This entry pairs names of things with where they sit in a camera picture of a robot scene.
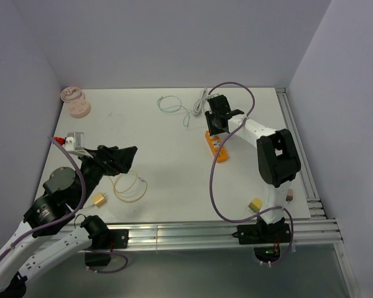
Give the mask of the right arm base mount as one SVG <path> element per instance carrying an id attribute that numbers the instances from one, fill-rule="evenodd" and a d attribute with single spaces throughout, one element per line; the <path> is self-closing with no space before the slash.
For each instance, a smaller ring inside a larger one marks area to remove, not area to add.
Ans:
<path id="1" fill-rule="evenodd" d="M 240 245 L 260 245 L 258 248 L 254 247 L 255 257 L 263 263 L 273 263 L 282 255 L 280 245 L 289 245 L 293 240 L 293 233 L 284 219 L 269 225 L 259 220 L 255 224 L 238 225 L 232 237 L 236 238 Z"/>

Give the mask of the orange power strip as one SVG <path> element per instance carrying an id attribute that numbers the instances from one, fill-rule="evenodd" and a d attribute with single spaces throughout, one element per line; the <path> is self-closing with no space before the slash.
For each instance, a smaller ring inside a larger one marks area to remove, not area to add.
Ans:
<path id="1" fill-rule="evenodd" d="M 205 139 L 213 156 L 216 156 L 217 152 L 219 152 L 216 160 L 217 163 L 223 163 L 229 159 L 229 155 L 225 147 L 219 149 L 221 145 L 221 139 L 218 135 L 210 135 L 209 130 L 207 130 L 205 132 Z"/>

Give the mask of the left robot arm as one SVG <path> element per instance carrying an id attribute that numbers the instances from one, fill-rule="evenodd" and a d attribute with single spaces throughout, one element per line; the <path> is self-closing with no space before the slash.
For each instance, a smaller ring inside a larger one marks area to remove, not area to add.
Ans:
<path id="1" fill-rule="evenodd" d="M 44 183 L 44 194 L 34 201 L 10 240 L 0 250 L 0 297 L 23 297 L 36 277 L 80 250 L 109 248 L 111 233 L 97 215 L 87 216 L 65 238 L 37 249 L 76 217 L 105 176 L 128 173 L 137 147 L 106 147 L 75 151 L 58 149 L 73 165 L 56 169 Z"/>

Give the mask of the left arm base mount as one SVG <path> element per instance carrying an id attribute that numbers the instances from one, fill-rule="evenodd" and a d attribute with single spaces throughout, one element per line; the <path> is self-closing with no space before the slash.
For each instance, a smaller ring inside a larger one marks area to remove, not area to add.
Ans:
<path id="1" fill-rule="evenodd" d="M 128 264 L 128 258 L 122 252 L 127 248 L 128 240 L 129 231 L 127 229 L 110 230 L 109 240 L 103 246 L 95 248 L 101 252 L 85 251 L 86 267 L 97 273 L 121 271 Z"/>

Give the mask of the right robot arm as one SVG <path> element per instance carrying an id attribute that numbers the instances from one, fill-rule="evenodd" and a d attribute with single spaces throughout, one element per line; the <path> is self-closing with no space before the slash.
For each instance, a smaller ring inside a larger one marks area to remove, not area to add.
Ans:
<path id="1" fill-rule="evenodd" d="M 257 150 L 258 170 L 265 182 L 260 213 L 264 221 L 256 230 L 263 242 L 272 241 L 278 234 L 276 226 L 284 218 L 284 205 L 288 190 L 301 170 L 300 158 L 288 129 L 275 130 L 252 119 L 239 109 L 232 110 L 224 95 L 210 96 L 210 107 L 205 112 L 208 132 L 212 135 L 228 133 L 237 135 Z"/>

